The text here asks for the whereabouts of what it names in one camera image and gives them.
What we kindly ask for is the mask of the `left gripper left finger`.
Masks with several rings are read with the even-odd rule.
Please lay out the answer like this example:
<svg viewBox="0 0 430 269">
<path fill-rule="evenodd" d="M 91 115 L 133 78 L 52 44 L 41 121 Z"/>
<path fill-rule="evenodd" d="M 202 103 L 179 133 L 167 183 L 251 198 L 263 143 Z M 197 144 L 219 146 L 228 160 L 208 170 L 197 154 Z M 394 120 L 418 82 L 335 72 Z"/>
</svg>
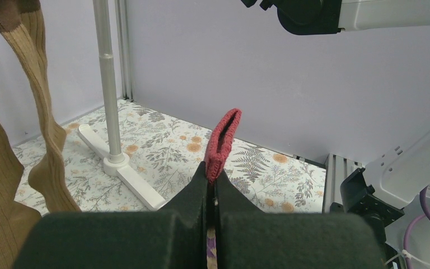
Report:
<svg viewBox="0 0 430 269">
<path fill-rule="evenodd" d="M 31 230 L 14 268 L 206 268 L 208 182 L 190 183 L 157 211 L 61 212 Z"/>
</svg>

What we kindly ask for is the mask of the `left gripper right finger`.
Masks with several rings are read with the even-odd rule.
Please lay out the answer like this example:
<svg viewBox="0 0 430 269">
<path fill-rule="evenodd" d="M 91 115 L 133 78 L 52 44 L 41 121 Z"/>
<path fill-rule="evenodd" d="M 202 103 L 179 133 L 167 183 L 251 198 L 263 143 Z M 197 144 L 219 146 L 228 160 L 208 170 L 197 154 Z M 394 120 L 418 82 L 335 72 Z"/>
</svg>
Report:
<svg viewBox="0 0 430 269">
<path fill-rule="evenodd" d="M 272 214 L 221 173 L 214 183 L 219 268 L 384 268 L 372 229 L 352 214 Z"/>
</svg>

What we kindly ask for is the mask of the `red striped sock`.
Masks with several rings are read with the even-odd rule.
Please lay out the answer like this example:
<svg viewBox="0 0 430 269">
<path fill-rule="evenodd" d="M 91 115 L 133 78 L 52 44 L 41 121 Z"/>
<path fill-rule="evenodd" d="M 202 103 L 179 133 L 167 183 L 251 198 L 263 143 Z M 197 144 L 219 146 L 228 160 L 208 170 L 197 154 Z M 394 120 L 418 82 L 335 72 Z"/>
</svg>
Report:
<svg viewBox="0 0 430 269">
<path fill-rule="evenodd" d="M 213 129 L 205 150 L 205 177 L 208 180 L 207 200 L 207 268 L 217 268 L 215 218 L 218 201 L 214 184 L 222 173 L 232 150 L 235 132 L 241 120 L 241 110 L 229 110 Z"/>
</svg>

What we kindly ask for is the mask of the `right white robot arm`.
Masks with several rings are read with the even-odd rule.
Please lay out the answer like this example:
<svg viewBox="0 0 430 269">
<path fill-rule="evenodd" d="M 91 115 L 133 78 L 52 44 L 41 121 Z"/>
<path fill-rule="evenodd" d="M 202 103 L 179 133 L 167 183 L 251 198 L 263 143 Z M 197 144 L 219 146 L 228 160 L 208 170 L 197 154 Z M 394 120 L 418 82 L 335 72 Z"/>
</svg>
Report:
<svg viewBox="0 0 430 269">
<path fill-rule="evenodd" d="M 430 26 L 298 36 L 273 10 L 233 1 L 248 39 L 248 98 L 259 115 L 244 139 L 323 161 L 369 163 L 430 117 Z"/>
</svg>

